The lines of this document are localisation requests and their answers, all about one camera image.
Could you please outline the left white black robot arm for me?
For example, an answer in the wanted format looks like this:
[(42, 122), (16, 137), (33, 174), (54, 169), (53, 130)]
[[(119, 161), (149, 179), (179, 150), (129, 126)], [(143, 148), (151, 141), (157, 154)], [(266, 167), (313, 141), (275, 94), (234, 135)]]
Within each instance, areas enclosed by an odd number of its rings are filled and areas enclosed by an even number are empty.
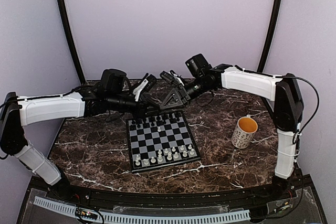
[(74, 197), (74, 189), (63, 171), (36, 150), (25, 137), (24, 127), (44, 121), (67, 118), (88, 118), (108, 111), (130, 113), (143, 118), (158, 106), (143, 97), (157, 82), (146, 74), (131, 85), (127, 74), (118, 69), (103, 71), (94, 85), (81, 85), (64, 94), (38, 97), (6, 95), (1, 105), (1, 150), (14, 156), (34, 174), (53, 186), (54, 193), (63, 201)]

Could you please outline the black grey chessboard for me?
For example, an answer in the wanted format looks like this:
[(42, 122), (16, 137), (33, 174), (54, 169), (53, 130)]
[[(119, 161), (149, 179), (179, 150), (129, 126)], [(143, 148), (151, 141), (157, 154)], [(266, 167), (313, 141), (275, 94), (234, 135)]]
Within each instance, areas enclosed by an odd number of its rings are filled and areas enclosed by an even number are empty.
[[(132, 173), (146, 172), (172, 165), (180, 165), (199, 161), (201, 159), (200, 152), (189, 128), (183, 111), (173, 111), (150, 116), (142, 119), (126, 120), (128, 151), (130, 159), (130, 167)], [(194, 155), (190, 155), (188, 145), (192, 145), (195, 150)], [(175, 147), (179, 154), (179, 158), (175, 160), (172, 152)], [(172, 160), (166, 159), (165, 149), (172, 153)], [(183, 152), (187, 151), (187, 156), (183, 157)], [(163, 162), (158, 163), (157, 158), (162, 156)], [(151, 163), (151, 157), (155, 158), (155, 163)], [(140, 166), (135, 165), (136, 160), (140, 161)], [(143, 165), (142, 160), (148, 159), (149, 164)]]

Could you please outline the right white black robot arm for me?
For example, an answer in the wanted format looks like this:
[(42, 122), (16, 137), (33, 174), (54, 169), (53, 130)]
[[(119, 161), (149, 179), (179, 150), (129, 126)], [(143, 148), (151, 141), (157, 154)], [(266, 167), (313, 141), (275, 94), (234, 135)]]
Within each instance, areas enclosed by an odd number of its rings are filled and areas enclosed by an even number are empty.
[(189, 83), (173, 70), (160, 73), (162, 79), (174, 85), (160, 109), (182, 108), (203, 93), (217, 89), (238, 90), (272, 102), (267, 110), (278, 133), (275, 176), (289, 178), (299, 154), (299, 139), (306, 127), (301, 123), (304, 102), (298, 85), (300, 78), (291, 73), (266, 74), (223, 63), (213, 67), (202, 54), (193, 56), (185, 64), (194, 77)]

